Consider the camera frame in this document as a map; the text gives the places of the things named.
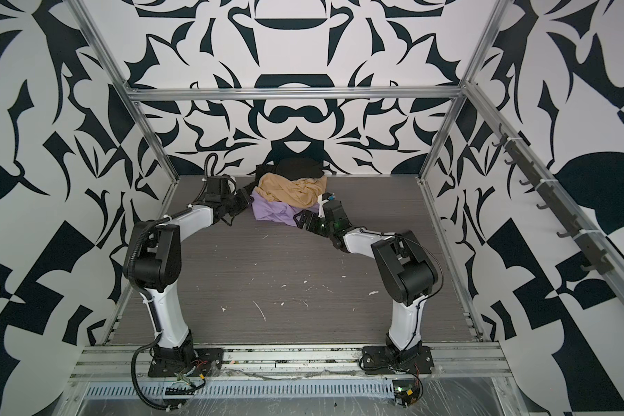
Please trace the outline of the purple cloth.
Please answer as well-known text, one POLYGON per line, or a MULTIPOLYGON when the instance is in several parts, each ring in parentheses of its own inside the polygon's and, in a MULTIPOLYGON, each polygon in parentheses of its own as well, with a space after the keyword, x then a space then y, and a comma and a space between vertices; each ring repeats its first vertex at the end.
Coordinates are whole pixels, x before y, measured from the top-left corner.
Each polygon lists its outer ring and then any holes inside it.
POLYGON ((251 209, 257 221, 273 222, 296 227, 294 216, 304 211, 304 208, 290 206, 281 201, 268 201, 256 190, 251 192, 251 197, 253 198, 251 209))

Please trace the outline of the black cloth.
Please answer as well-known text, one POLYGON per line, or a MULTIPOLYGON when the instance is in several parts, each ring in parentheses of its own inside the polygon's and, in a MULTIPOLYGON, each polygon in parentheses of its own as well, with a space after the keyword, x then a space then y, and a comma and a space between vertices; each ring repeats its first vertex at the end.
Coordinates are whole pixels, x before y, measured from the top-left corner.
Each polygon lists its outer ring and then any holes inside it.
POLYGON ((320 161, 308 158, 281 159, 273 164, 257 165, 253 182, 246 185, 244 190, 247 193, 251 193, 258 185, 259 180, 267 173, 274 173, 289 181, 301 179, 318 180, 324 175, 323 165, 320 161))

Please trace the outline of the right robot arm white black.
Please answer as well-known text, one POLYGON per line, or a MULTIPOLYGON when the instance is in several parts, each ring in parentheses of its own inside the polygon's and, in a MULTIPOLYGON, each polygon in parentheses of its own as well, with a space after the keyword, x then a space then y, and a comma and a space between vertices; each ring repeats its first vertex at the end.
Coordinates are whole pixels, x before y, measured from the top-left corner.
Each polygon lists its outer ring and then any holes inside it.
POLYGON ((339 251, 375 261, 381 281, 393 301, 387 333, 388 349, 395 356, 414 352, 421 344, 421 324, 428 299, 440 273, 413 232, 377 232, 353 225, 341 201, 330 196, 318 211, 294 216, 296 226, 329 239, 339 251))

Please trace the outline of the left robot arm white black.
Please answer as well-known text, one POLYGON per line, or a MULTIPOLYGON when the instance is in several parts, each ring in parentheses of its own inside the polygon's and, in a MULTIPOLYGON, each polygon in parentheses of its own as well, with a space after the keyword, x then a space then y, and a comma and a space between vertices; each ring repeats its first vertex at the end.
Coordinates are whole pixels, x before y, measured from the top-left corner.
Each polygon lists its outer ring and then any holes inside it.
POLYGON ((185 323, 178 295, 182 271, 182 243, 218 223, 231 226, 248 208, 253 181, 239 187, 228 174, 215 174, 206 166, 196 198, 178 213, 140 221, 133 227, 123 274, 148 309, 154 342, 148 348, 157 362, 194 360, 192 331, 185 323))

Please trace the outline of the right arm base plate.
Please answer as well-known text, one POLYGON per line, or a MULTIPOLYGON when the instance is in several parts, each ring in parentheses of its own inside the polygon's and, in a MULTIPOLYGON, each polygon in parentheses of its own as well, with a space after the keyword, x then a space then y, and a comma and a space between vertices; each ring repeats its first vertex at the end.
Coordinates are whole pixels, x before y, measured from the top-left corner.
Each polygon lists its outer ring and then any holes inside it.
POLYGON ((431 374, 435 367, 431 349, 421 343, 404 352, 389 346, 363 347, 359 367, 366 374, 431 374))

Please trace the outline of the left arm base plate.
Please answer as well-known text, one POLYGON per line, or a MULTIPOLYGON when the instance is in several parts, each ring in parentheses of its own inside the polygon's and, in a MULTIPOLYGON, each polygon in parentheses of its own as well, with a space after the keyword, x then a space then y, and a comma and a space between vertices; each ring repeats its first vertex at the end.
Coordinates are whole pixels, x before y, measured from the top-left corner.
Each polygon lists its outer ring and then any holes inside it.
POLYGON ((150 378, 174 377, 176 374, 208 376, 220 370, 225 350, 223 348, 160 348, 153 350, 147 375, 150 378))

